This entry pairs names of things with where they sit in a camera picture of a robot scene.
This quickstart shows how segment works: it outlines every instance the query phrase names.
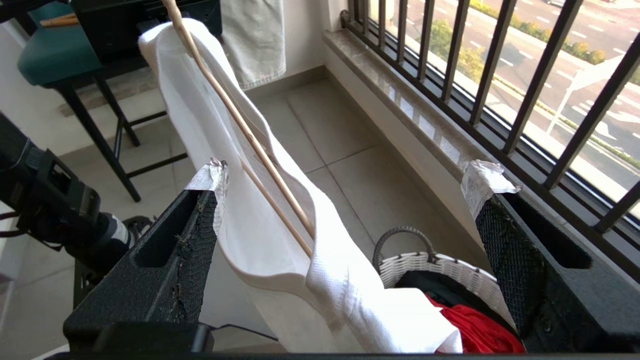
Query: black cable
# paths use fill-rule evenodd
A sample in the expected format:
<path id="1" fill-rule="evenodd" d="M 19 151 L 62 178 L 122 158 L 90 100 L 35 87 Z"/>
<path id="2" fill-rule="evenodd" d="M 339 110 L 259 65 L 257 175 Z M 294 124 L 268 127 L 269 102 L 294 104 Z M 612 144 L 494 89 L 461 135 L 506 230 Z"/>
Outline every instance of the black cable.
<path id="1" fill-rule="evenodd" d="M 15 218 L 20 214 L 17 211 L 12 211 L 10 213 L 0 214 L 0 221 L 6 220 L 8 218 Z M 22 234 L 26 234 L 26 230 L 11 230 L 11 231 L 0 231 L 0 238 L 13 238 L 15 236 L 20 236 Z"/>
<path id="2" fill-rule="evenodd" d="M 5 220 L 5 219 L 8 219 L 8 218 L 15 218 L 18 215 L 20 215 L 20 214 L 18 214 L 17 211 L 12 211 L 10 213 L 0 214 L 0 220 Z"/>
<path id="3" fill-rule="evenodd" d="M 26 233 L 26 230 L 0 231 L 0 238 L 13 238 Z"/>
<path id="4" fill-rule="evenodd" d="M 267 334 L 263 334 L 263 333 L 261 333 L 261 332 L 257 332 L 257 331 L 255 331 L 255 330 L 247 329 L 246 327 L 241 327 L 241 326 L 238 326 L 238 325 L 233 325 L 233 324 L 231 324 L 231 323 L 228 323 L 228 324 L 226 324 L 226 325 L 222 325 L 221 327 L 215 327 L 215 326 L 209 325 L 209 329 L 210 329 L 211 331 L 224 329 L 224 328 L 226 328 L 226 327 L 235 327 L 236 329 L 240 329 L 240 330 L 244 330 L 244 331 L 252 332 L 252 333 L 254 333 L 254 334 L 256 334 L 256 335 L 263 336 L 263 337 L 265 337 L 265 338 L 267 338 L 267 339 L 271 339 L 271 340 L 273 340 L 273 341 L 278 341 L 278 338 L 274 338 L 273 336 L 269 336 L 269 335 L 267 335 Z"/>

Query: white towel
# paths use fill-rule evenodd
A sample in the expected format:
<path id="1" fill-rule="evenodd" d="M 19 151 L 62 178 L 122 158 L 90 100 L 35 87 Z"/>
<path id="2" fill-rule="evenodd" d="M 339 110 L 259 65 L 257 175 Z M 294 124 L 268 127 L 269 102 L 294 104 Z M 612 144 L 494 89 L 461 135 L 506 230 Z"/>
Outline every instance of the white towel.
<path id="1" fill-rule="evenodd" d="M 287 70 L 282 0 L 221 0 L 223 47 L 243 90 Z"/>
<path id="2" fill-rule="evenodd" d="M 314 221 L 316 233 L 308 240 L 314 254 L 309 260 L 244 172 L 242 162 L 306 235 L 304 228 L 172 26 L 163 24 L 143 34 L 141 51 L 158 77 L 169 116 L 193 163 L 199 167 L 211 156 L 228 163 L 227 194 L 218 199 L 223 213 L 216 251 L 222 251 L 248 285 L 250 298 L 280 343 L 290 352 L 461 352 L 459 331 L 424 294 L 383 288 L 332 202 L 304 175 L 240 90 L 218 41 L 201 23 L 190 19 L 184 23 L 212 74 L 253 123 L 257 138 Z M 214 262 L 212 268 L 216 266 L 220 265 Z M 217 275 L 209 272 L 205 291 L 225 291 L 211 289 L 224 282 Z M 205 304 L 202 312 L 208 311 L 213 310 Z"/>

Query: metal bar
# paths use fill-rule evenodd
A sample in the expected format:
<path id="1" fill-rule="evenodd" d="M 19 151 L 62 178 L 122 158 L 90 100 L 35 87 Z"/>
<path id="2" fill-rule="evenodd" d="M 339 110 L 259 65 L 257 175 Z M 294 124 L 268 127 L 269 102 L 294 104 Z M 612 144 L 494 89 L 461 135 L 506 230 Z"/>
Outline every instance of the metal bar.
<path id="1" fill-rule="evenodd" d="M 357 24 L 347 23 L 345 28 L 349 29 L 352 34 L 358 37 L 366 46 L 371 48 L 378 56 L 380 56 L 385 62 L 387 62 L 395 71 L 407 79 L 416 89 L 430 101 L 440 108 L 447 116 L 453 119 L 453 121 L 469 134 L 478 144 L 486 149 L 492 156 L 494 156 L 500 163 L 502 163 L 507 169 L 519 178 L 526 186 L 528 186 L 533 192 L 540 196 L 540 198 L 546 202 L 552 209 L 557 211 L 563 218 L 565 218 L 569 224 L 574 226 L 580 233 L 582 233 L 591 243 L 598 247 L 606 256 L 611 258 L 623 271 L 629 274 L 636 281 L 640 281 L 640 268 L 623 254 L 613 243 L 606 240 L 601 233 L 596 231 L 592 225 L 587 224 L 583 218 L 576 215 L 576 213 L 570 209 L 563 201 L 559 200 L 554 194 L 548 191 L 542 184 L 540 184 L 535 178 L 533 178 L 528 171 L 524 170 L 517 162 L 511 159 L 507 154 L 504 154 L 501 149 L 495 146 L 493 142 L 487 139 L 481 134 L 475 127 L 466 121 L 462 116 L 456 113 L 450 106 L 437 97 L 434 93 L 430 92 L 424 84 L 419 83 L 417 79 L 406 71 L 401 65 L 399 65 L 395 56 L 387 54 L 384 50 L 381 50 L 376 44 L 368 38 L 365 38 L 361 34 L 361 29 Z M 629 241 L 624 236 L 620 235 L 623 241 Z"/>
<path id="2" fill-rule="evenodd" d="M 378 46 L 384 49 L 387 44 L 387 0 L 378 1 Z"/>
<path id="3" fill-rule="evenodd" d="M 442 87 L 442 100 L 444 101 L 449 101 L 451 98 L 453 78 L 456 73 L 456 67 L 458 66 L 458 55 L 460 54 L 460 46 L 462 45 L 462 34 L 465 32 L 465 24 L 467 23 L 469 2 L 470 0 L 458 0 L 456 22 L 453 26 L 451 47 L 449 48 L 449 61 L 447 61 L 447 70 L 445 70 L 444 74 L 444 86 Z"/>
<path id="4" fill-rule="evenodd" d="M 78 97 L 78 94 L 73 89 L 73 86 L 59 86 L 56 90 L 62 95 L 62 98 L 69 104 L 71 109 L 76 114 L 76 117 L 80 121 L 80 124 L 84 127 L 84 130 L 89 134 L 89 137 L 93 140 L 93 143 L 98 148 L 104 159 L 109 163 L 109 166 L 113 169 L 113 172 L 116 173 L 120 182 L 124 185 L 125 189 L 129 192 L 129 195 L 133 198 L 135 202 L 139 202 L 140 195 L 138 191 L 131 183 L 131 180 L 127 177 L 127 174 L 124 172 L 121 164 L 118 160 L 113 156 L 113 152 L 109 148 L 109 144 L 104 139 L 100 130 L 95 125 L 95 122 L 89 115 L 89 111 L 86 110 L 84 104 Z"/>
<path id="5" fill-rule="evenodd" d="M 408 0 L 400 0 L 398 16 L 398 50 L 396 61 L 404 62 L 404 36 L 406 34 L 406 5 Z"/>
<path id="6" fill-rule="evenodd" d="M 424 16 L 422 18 L 422 34 L 420 38 L 420 57 L 418 59 L 418 81 L 424 80 L 427 71 L 427 54 L 429 39 L 431 38 L 431 24 L 433 23 L 433 7 L 435 0 L 424 2 Z"/>
<path id="7" fill-rule="evenodd" d="M 113 156 L 119 160 L 120 159 L 120 148 L 122 147 L 122 118 L 118 119 L 118 125 L 116 126 L 116 136 L 113 140 Z"/>
<path id="8" fill-rule="evenodd" d="M 640 181 L 629 190 L 625 196 L 596 224 L 596 231 L 605 233 L 620 220 L 640 200 Z"/>
<path id="9" fill-rule="evenodd" d="M 127 117 L 124 115 L 124 112 L 122 111 L 120 105 L 118 104 L 118 100 L 116 100 L 116 97 L 113 95 L 113 92 L 111 92 L 109 84 L 107 84 L 104 78 L 100 76 L 95 76 L 94 80 L 96 85 L 98 85 L 98 89 L 100 90 L 100 93 L 102 93 L 102 96 L 104 97 L 104 99 L 107 100 L 107 103 L 111 108 L 111 111 L 113 111 L 113 113 L 118 118 L 118 127 L 116 128 L 116 131 L 117 129 L 121 129 L 122 131 L 122 128 L 124 127 L 125 131 L 127 132 L 127 135 L 129 135 L 129 139 L 131 140 L 131 143 L 133 143 L 133 146 L 136 146 L 136 147 L 140 146 L 140 140 L 138 139 L 138 136 L 136 136 L 136 133 L 131 128 L 131 125 L 129 124 Z M 118 154 L 116 155 L 116 158 L 118 158 L 119 155 L 120 155 L 120 148 L 118 148 Z"/>
<path id="10" fill-rule="evenodd" d="M 182 160 L 182 159 L 186 159 L 188 158 L 189 155 L 187 155 L 187 153 L 185 152 L 184 154 L 180 154 L 180 155 L 176 155 L 173 156 L 171 158 L 165 159 L 163 161 L 158 161 L 157 163 L 151 164 L 149 166 L 143 167 L 143 168 L 139 168 L 137 170 L 133 170 L 132 172 L 128 172 L 127 173 L 127 177 L 132 178 L 138 175 L 142 175 L 145 172 L 150 172 L 151 170 L 155 170 L 159 167 L 163 167 L 165 165 L 169 165 L 170 163 L 175 163 L 176 161 Z"/>
<path id="11" fill-rule="evenodd" d="M 482 77 L 480 78 L 476 102 L 474 103 L 474 109 L 471 111 L 471 119 L 469 122 L 472 125 L 476 125 L 480 121 L 480 115 L 482 115 L 484 102 L 486 101 L 486 96 L 489 94 L 489 88 L 491 88 L 493 74 L 500 59 L 500 52 L 502 51 L 502 45 L 504 45 L 504 39 L 507 36 L 509 22 L 515 6 L 516 0 L 503 0 L 502 2 L 500 15 L 498 15 L 498 21 L 495 25 L 495 31 L 493 32 L 493 40 L 491 40 Z"/>
<path id="12" fill-rule="evenodd" d="M 580 10 L 581 5 L 582 0 L 574 0 L 563 6 L 558 16 L 556 26 L 554 26 L 554 30 L 551 32 L 551 36 L 547 42 L 547 47 L 542 53 L 536 72 L 533 74 L 533 78 L 531 78 L 531 84 L 527 89 L 527 93 L 524 95 L 520 111 L 518 111 L 518 115 L 511 127 L 509 138 L 507 138 L 504 148 L 502 149 L 506 154 L 511 154 L 515 150 L 516 145 L 518 145 L 520 135 L 522 135 L 522 131 L 533 112 L 533 108 L 536 106 L 536 101 L 545 86 L 545 81 L 549 73 L 551 73 L 551 69 L 556 62 L 556 58 L 562 49 L 566 36 L 569 34 L 569 30 L 571 30 L 571 26 L 575 17 L 578 15 L 578 10 Z"/>
<path id="13" fill-rule="evenodd" d="M 602 120 L 616 98 L 618 98 L 618 94 L 620 94 L 622 89 L 624 89 L 627 81 L 631 78 L 631 75 L 636 71 L 639 63 L 640 34 L 636 36 L 634 43 L 631 44 L 627 50 L 627 54 L 622 58 L 620 65 L 618 65 L 616 71 L 614 71 L 609 81 L 607 81 L 607 84 L 593 103 L 591 110 L 587 116 L 584 117 L 584 120 L 578 127 L 578 130 L 573 134 L 569 144 L 564 149 L 562 155 L 560 155 L 560 158 L 544 183 L 545 188 L 553 189 L 556 187 L 558 182 L 560 182 L 564 173 L 567 171 L 575 157 L 578 156 L 578 153 L 582 150 L 584 144 L 587 143 L 591 134 L 593 134 L 598 123 Z"/>
<path id="14" fill-rule="evenodd" d="M 160 111 L 159 113 L 151 114 L 149 116 L 145 116 L 145 117 L 140 118 L 138 120 L 133 120 L 132 122 L 129 123 L 129 125 L 131 125 L 131 126 L 139 125 L 139 124 L 142 124 L 144 122 L 151 121 L 153 119 L 157 119 L 157 118 L 165 116 L 165 115 L 166 115 L 166 111 Z"/>
<path id="15" fill-rule="evenodd" d="M 362 0 L 362 33 L 369 34 L 369 0 Z"/>

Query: black cloth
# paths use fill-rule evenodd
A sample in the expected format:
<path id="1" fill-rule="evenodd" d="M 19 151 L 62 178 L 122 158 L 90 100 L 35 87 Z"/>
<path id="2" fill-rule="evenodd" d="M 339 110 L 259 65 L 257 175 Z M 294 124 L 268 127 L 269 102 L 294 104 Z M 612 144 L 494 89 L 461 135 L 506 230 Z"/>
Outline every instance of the black cloth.
<path id="1" fill-rule="evenodd" d="M 517 332 L 492 310 L 476 294 L 468 291 L 462 284 L 450 277 L 430 271 L 407 271 L 397 282 L 396 288 L 417 288 L 435 302 L 447 307 L 466 305 L 497 322 L 503 328 L 518 337 Z"/>

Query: marble sill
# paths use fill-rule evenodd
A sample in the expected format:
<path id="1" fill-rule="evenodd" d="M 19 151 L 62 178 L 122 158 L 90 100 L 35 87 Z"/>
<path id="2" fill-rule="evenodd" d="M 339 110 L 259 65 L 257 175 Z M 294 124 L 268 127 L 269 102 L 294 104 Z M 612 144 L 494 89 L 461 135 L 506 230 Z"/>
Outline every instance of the marble sill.
<path id="1" fill-rule="evenodd" d="M 348 30 L 323 33 L 325 44 L 376 94 L 458 181 L 471 160 L 496 162 L 462 128 Z"/>

